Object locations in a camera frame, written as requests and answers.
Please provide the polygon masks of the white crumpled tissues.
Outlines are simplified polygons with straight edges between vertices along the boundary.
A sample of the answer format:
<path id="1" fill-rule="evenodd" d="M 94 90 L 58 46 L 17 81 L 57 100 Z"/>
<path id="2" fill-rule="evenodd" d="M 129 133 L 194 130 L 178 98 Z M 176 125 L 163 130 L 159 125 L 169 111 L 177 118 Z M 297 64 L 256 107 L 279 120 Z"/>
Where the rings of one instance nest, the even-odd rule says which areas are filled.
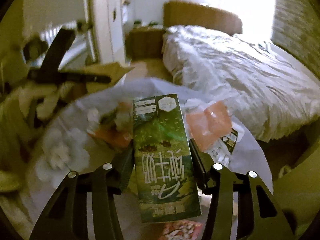
<path id="1" fill-rule="evenodd" d="M 53 182 L 70 171 L 88 168 L 90 154 L 85 149 L 88 140 L 87 133 L 78 128 L 66 132 L 50 129 L 42 141 L 43 155 L 36 163 L 38 178 Z"/>

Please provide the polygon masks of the brown wooden nightstand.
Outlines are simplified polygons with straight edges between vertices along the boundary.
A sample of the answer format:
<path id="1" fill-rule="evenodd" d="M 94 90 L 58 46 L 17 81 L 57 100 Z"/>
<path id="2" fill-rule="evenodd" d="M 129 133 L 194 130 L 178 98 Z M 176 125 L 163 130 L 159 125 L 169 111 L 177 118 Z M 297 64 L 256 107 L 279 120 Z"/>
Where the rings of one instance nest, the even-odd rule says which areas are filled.
<path id="1" fill-rule="evenodd" d="M 163 28 L 138 27 L 132 29 L 125 38 L 126 52 L 133 60 L 161 58 Z"/>

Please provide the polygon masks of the patterned grey curtain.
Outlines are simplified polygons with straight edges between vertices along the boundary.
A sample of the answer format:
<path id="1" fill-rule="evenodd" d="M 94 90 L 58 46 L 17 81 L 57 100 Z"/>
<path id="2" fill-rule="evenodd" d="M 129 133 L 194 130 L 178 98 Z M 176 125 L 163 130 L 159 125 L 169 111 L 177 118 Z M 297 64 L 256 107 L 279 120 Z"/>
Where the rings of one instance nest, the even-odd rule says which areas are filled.
<path id="1" fill-rule="evenodd" d="M 319 76 L 319 14 L 308 0 L 276 0 L 272 42 Z"/>

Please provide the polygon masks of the pink snack box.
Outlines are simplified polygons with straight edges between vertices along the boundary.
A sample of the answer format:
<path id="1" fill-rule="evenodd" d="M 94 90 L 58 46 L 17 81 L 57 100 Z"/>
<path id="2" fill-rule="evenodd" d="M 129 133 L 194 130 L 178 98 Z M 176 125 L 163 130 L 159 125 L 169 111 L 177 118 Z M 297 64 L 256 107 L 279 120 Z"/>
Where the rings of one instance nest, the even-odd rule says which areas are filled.
<path id="1" fill-rule="evenodd" d="M 203 228 L 201 222 L 192 220 L 179 220 L 165 223 L 164 229 L 159 236 L 160 240 L 195 240 L 198 239 Z"/>

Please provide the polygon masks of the white cabinet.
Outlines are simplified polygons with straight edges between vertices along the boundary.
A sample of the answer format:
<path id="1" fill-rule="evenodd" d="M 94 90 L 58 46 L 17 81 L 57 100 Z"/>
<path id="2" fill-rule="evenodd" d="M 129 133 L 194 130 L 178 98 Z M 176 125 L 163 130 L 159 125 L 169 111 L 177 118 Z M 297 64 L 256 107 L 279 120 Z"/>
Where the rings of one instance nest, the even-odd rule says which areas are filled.
<path id="1" fill-rule="evenodd" d="M 297 222 L 296 234 L 304 233 L 319 212 L 319 139 L 292 166 L 285 166 L 273 185 L 280 207 Z"/>

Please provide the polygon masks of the brown cardboard piece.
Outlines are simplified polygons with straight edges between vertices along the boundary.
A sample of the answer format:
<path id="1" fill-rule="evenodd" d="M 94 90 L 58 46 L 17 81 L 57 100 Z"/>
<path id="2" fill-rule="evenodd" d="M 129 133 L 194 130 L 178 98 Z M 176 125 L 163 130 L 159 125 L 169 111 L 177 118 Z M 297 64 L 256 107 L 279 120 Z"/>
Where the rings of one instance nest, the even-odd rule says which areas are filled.
<path id="1" fill-rule="evenodd" d="M 93 64 L 85 66 L 82 71 L 85 74 L 109 76 L 111 82 L 109 84 L 100 82 L 87 82 L 86 89 L 88 94 L 92 94 L 101 90 L 115 86 L 128 72 L 134 67 L 122 66 L 119 62 L 112 62 L 108 64 Z"/>

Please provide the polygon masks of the brown headboard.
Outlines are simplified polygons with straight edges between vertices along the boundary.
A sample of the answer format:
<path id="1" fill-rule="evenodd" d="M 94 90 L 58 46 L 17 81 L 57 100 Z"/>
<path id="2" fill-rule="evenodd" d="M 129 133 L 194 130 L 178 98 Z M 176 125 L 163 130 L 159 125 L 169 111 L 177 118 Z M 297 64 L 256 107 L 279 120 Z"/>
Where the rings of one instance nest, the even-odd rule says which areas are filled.
<path id="1" fill-rule="evenodd" d="M 232 13 L 193 2 L 171 0 L 163 4 L 163 24 L 196 25 L 215 29 L 228 35 L 242 34 L 242 21 Z"/>

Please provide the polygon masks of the bed with white duvet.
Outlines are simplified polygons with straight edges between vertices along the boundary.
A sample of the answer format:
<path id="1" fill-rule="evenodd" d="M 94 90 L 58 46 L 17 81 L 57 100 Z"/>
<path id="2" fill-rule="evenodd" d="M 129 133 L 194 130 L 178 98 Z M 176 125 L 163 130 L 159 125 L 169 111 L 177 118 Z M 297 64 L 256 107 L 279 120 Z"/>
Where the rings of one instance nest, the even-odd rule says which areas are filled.
<path id="1" fill-rule="evenodd" d="M 176 25 L 163 63 L 177 85 L 222 101 L 257 140 L 288 136 L 319 119 L 319 80 L 242 34 Z"/>

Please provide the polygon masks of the white radiator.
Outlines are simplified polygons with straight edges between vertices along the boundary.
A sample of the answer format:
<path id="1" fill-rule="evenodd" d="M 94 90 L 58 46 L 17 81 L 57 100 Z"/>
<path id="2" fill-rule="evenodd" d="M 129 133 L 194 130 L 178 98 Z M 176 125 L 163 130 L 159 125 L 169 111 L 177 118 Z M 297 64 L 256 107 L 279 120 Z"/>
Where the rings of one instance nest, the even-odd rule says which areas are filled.
<path id="1" fill-rule="evenodd" d="M 92 63 L 93 23 L 77 20 L 56 26 L 50 24 L 46 30 L 40 32 L 40 40 L 51 47 L 61 29 L 70 30 L 73 35 L 64 39 L 67 42 L 66 52 L 59 64 L 59 70 L 76 70 Z"/>

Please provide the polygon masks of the white door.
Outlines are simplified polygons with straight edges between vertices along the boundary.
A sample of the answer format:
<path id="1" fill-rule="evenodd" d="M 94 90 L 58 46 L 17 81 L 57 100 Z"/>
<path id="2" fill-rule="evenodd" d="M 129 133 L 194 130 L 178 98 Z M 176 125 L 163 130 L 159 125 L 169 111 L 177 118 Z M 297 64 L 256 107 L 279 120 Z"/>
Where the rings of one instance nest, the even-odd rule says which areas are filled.
<path id="1" fill-rule="evenodd" d="M 94 63 L 125 64 L 121 0 L 84 0 L 87 41 Z"/>

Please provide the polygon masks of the green milk carton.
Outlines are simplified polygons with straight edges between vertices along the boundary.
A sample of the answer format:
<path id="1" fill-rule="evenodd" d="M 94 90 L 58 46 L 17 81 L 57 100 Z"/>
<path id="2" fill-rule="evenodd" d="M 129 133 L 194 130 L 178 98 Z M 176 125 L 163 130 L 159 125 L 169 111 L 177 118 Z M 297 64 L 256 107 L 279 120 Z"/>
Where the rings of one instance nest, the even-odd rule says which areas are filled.
<path id="1" fill-rule="evenodd" d="M 177 94 L 133 102 L 133 143 L 143 223 L 202 214 Z"/>

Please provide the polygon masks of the white printed label wrapper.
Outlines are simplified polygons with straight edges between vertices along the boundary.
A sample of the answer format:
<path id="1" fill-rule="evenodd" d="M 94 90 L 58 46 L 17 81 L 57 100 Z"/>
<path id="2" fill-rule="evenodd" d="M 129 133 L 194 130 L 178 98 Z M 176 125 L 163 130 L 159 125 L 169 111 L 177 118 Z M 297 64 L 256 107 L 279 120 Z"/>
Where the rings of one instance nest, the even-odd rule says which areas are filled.
<path id="1" fill-rule="evenodd" d="M 236 143 L 242 140 L 244 134 L 245 132 L 241 127 L 237 129 L 232 128 L 230 133 L 218 138 L 216 142 L 205 150 L 205 153 L 208 153 L 215 163 L 229 167 Z"/>

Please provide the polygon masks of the orange plastic wrapper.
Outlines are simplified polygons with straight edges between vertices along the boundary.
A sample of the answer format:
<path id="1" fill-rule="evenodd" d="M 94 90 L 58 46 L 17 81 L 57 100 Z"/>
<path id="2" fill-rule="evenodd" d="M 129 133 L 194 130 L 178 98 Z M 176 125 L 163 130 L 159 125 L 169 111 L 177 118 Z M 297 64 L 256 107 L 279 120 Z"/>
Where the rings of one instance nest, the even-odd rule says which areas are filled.
<path id="1" fill-rule="evenodd" d="M 232 122 L 222 101 L 213 103 L 204 110 L 187 113 L 185 119 L 193 139 L 202 152 L 232 131 Z"/>

